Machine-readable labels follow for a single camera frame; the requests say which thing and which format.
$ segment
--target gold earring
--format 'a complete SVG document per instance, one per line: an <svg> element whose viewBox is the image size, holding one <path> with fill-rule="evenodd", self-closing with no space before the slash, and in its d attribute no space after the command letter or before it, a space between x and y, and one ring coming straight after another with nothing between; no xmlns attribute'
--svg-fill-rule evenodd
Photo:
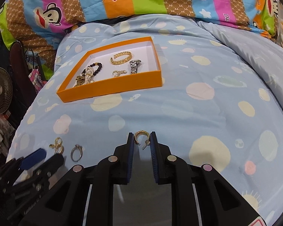
<svg viewBox="0 0 283 226"><path fill-rule="evenodd" d="M126 74L127 71L126 70L115 70L114 72L112 72L113 77L119 77L121 74Z"/></svg>
<svg viewBox="0 0 283 226"><path fill-rule="evenodd" d="M138 131L134 135L134 142L139 146L140 143L137 141L138 137L141 135L145 135L147 137L147 140L145 141L145 145L142 147L142 150L144 150L148 145L150 145L150 134L146 131Z"/></svg>
<svg viewBox="0 0 283 226"><path fill-rule="evenodd" d="M64 146L62 145L63 140L60 137L55 139L55 144L50 144L49 147L55 150L55 154L63 154Z"/></svg>

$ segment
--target orange box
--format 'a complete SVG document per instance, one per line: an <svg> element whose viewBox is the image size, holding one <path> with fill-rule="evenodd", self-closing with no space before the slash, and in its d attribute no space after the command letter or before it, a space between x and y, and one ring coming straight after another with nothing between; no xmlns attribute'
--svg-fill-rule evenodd
<svg viewBox="0 0 283 226"><path fill-rule="evenodd" d="M130 48L133 49L136 48L142 48L142 45L147 45L149 48L149 45L152 49L153 59L155 62L153 62L152 67L154 67L154 70L149 70L145 72L137 72L137 74L130 75L130 70L127 72L127 75L121 75L119 77L112 77L111 72L111 78L103 79L103 80L95 80L93 83L89 83L86 85L73 87L75 85L75 78L77 75L81 75L82 69L84 69L88 64L86 62L88 60L96 59L97 57L93 57L94 55L100 55L103 57L105 54L111 54L112 51L113 54L115 52L122 49L122 51L130 51ZM117 70L120 70L119 67L121 66L113 66L109 60L109 62L103 63L103 69L105 65L108 68L114 67ZM76 101L80 99L85 98L92 98L102 95L108 95L113 93L120 93L120 92L127 92L127 91L133 91L133 90L139 90L139 89L146 89L146 88L154 88L154 87L161 87L162 86L162 77L161 77L161 67L159 64L159 59L157 56L157 52L154 47L154 43L152 41L152 38L149 37L141 37L131 40L125 40L117 43L113 43L110 45L106 45L103 47L99 47L93 50L88 51L81 60L76 64L76 66L71 70L71 72L68 74L68 76L65 78L63 83L61 84L60 88L57 91L57 95L61 98L61 100L64 103Z"/></svg>

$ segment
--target white circular bolt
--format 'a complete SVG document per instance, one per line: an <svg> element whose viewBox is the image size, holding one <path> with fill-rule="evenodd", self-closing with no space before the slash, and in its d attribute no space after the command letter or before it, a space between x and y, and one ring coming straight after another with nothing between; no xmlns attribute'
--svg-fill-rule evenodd
<svg viewBox="0 0 283 226"><path fill-rule="evenodd" d="M108 161L110 161L110 162L116 162L116 161L117 161L117 156L111 155L111 156L108 158Z"/></svg>
<svg viewBox="0 0 283 226"><path fill-rule="evenodd" d="M42 188L42 185L41 184L37 184L37 186L35 187L35 189L36 189L36 191L40 191L41 190L41 188Z"/></svg>
<svg viewBox="0 0 283 226"><path fill-rule="evenodd" d="M169 161L176 161L177 157L175 155L169 155L167 158Z"/></svg>
<svg viewBox="0 0 283 226"><path fill-rule="evenodd" d="M74 172L79 172L81 170L82 170L82 167L80 165L76 165L76 166L73 167Z"/></svg>
<svg viewBox="0 0 283 226"><path fill-rule="evenodd" d="M205 170L205 171L212 171L212 166L211 165L209 165L209 164L205 164L204 166L203 166L203 169Z"/></svg>

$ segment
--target silver wristwatch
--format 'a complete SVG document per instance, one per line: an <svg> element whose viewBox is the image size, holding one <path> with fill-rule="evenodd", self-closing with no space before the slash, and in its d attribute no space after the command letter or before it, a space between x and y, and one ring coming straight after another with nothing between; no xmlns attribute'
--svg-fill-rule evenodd
<svg viewBox="0 0 283 226"><path fill-rule="evenodd" d="M132 61L130 61L130 67L131 67L131 75L132 74L136 74L137 73L137 68L138 68L138 66L140 66L141 65L141 60L132 60Z"/></svg>

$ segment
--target silver ring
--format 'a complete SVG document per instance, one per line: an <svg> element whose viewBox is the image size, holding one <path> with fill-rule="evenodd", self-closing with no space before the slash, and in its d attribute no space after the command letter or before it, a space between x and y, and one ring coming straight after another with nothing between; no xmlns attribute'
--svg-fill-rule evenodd
<svg viewBox="0 0 283 226"><path fill-rule="evenodd" d="M78 149L80 151L80 158L77 159L77 160L74 160L72 156L73 156L73 152L75 152L76 149ZM75 147L71 150L70 158L73 162L78 162L82 158L82 156L83 156L83 147L76 144Z"/></svg>

